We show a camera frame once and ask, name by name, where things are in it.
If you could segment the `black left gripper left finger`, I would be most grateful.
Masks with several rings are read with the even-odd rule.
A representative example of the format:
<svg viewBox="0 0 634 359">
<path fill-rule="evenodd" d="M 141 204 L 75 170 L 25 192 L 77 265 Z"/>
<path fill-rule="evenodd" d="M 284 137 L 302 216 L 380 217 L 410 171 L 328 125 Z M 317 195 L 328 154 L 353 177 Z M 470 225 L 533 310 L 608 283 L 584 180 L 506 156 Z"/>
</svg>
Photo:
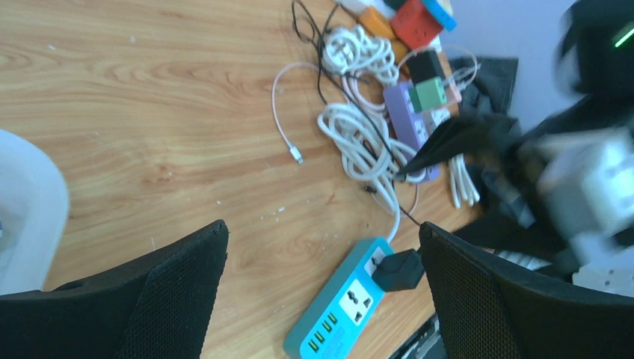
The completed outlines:
<svg viewBox="0 0 634 359">
<path fill-rule="evenodd" d="M 227 260 L 217 220 L 49 292 L 1 297 L 3 358 L 198 358 Z"/>
</svg>

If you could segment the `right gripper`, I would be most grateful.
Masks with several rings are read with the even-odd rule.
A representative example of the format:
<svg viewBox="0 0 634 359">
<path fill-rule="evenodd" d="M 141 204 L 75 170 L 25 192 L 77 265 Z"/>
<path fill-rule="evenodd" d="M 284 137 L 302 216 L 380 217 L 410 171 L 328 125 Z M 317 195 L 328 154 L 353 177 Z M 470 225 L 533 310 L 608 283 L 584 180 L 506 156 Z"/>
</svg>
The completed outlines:
<svg viewBox="0 0 634 359">
<path fill-rule="evenodd" d="M 590 98 L 579 101 L 577 115 L 580 128 L 573 132 L 625 128 L 633 139 L 633 103 L 629 100 L 606 103 Z M 529 192 L 529 207 L 535 218 L 530 227 L 514 228 L 501 235 L 497 251 L 507 251 L 548 262 L 560 274 L 587 275 L 601 269 L 633 270 L 633 224 L 615 234 L 617 250 L 607 258 L 587 264 L 578 261 L 569 243 L 560 235 L 537 190 L 537 181 L 547 165 L 547 158 L 527 141 L 520 151 L 530 157 L 527 174 L 534 181 Z M 418 153 L 396 174 L 397 180 L 446 162 L 460 154 L 480 157 L 481 168 L 497 168 L 507 180 L 518 180 L 518 119 L 503 114 L 460 114 L 442 122 L 422 145 Z"/>
</svg>

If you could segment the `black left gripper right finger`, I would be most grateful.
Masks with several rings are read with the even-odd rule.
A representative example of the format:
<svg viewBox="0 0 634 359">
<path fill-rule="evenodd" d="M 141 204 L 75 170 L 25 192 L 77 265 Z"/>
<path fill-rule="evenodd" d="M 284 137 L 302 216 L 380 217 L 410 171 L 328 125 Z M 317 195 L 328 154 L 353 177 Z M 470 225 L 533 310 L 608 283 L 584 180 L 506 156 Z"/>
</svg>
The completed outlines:
<svg viewBox="0 0 634 359">
<path fill-rule="evenodd" d="M 633 300 L 499 258 L 431 222 L 420 253 L 450 358 L 631 358 Z"/>
</svg>

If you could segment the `black power adapter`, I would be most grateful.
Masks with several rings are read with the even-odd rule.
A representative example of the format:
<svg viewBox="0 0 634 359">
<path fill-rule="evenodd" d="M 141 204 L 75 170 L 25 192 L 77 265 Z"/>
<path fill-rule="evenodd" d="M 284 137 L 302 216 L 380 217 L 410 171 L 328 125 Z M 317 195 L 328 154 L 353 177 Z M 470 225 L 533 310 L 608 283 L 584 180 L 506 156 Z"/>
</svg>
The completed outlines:
<svg viewBox="0 0 634 359">
<path fill-rule="evenodd" d="M 420 253 L 408 249 L 384 257 L 372 279 L 384 292 L 400 292 L 415 289 L 424 273 Z"/>
</svg>

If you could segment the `teal power strip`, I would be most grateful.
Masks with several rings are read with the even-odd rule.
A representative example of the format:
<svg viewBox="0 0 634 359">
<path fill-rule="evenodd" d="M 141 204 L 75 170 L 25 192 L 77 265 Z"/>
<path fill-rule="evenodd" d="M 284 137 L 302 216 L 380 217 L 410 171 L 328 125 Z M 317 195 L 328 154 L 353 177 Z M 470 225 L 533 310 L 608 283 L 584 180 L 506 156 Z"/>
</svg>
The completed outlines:
<svg viewBox="0 0 634 359">
<path fill-rule="evenodd" d="M 283 342 L 290 358 L 346 358 L 385 291 L 372 275 L 394 251 L 385 239 L 360 240 Z"/>
</svg>

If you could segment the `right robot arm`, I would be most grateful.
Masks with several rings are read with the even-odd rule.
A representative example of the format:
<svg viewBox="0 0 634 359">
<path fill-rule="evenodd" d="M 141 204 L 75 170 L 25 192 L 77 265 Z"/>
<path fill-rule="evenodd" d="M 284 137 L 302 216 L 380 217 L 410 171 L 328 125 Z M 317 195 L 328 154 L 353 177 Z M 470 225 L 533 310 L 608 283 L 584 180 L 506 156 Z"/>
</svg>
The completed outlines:
<svg viewBox="0 0 634 359">
<path fill-rule="evenodd" d="M 521 136 L 452 117 L 399 171 L 488 154 L 514 196 L 454 232 L 420 227 L 448 358 L 633 356 L 633 3 L 568 15 L 577 103 Z"/>
</svg>

